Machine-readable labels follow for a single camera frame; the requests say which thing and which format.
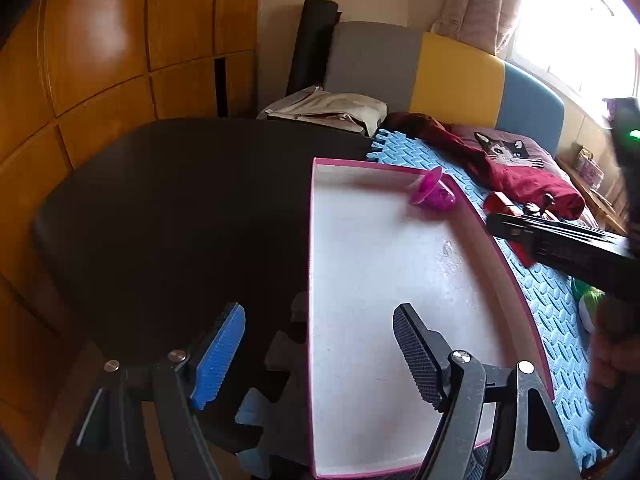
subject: pillow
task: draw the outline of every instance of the pillow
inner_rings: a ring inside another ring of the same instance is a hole
[[[484,150],[489,158],[498,164],[540,168],[571,182],[569,175],[560,169],[549,152],[540,148],[536,141],[529,137],[466,124],[450,124],[448,130],[458,136],[466,146]],[[580,215],[578,221],[580,220],[587,227],[599,228],[587,207]]]

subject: beige bag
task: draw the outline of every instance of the beige bag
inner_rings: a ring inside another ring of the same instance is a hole
[[[269,117],[322,124],[372,137],[386,117],[386,104],[360,94],[332,94],[316,89],[291,106],[268,112]]]

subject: bright window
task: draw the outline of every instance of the bright window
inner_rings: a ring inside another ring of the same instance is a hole
[[[637,33],[603,0],[523,0],[508,59],[604,115],[603,98],[638,94]]]

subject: black table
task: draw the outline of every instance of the black table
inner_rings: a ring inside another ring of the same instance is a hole
[[[313,158],[362,159],[369,149],[370,139],[311,124],[156,121],[58,186],[34,237],[88,335],[123,364],[186,348],[226,302],[244,306],[244,339],[204,414],[216,423],[203,427],[236,451],[246,444],[229,440],[233,417],[306,290]]]

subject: headboard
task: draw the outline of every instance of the headboard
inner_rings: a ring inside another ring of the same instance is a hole
[[[519,68],[464,43],[385,23],[335,26],[324,89],[369,95],[389,112],[524,135],[552,155],[564,121],[558,95]]]

